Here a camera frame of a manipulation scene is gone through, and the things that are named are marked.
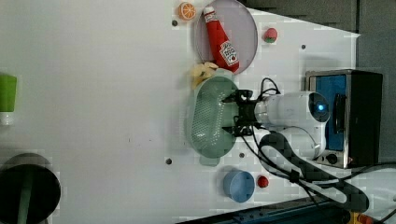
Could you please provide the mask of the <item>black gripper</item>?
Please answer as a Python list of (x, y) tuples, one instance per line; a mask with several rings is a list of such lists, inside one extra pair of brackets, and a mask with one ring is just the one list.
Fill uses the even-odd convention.
[(235, 126), (223, 127), (225, 132), (235, 137), (253, 135), (253, 127), (258, 123), (255, 107), (259, 101), (250, 99), (252, 93), (249, 90), (238, 90), (222, 100), (224, 104), (236, 103), (238, 106)]

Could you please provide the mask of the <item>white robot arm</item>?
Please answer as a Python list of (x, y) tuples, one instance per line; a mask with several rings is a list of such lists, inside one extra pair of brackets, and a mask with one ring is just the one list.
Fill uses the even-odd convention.
[(326, 98), (314, 91), (297, 91), (261, 96), (251, 100), (252, 91), (238, 90), (222, 100), (236, 103), (234, 126), (223, 127), (233, 136), (252, 135), (256, 129), (279, 130), (291, 148), (305, 159), (313, 160), (326, 147), (325, 129), (330, 119)]

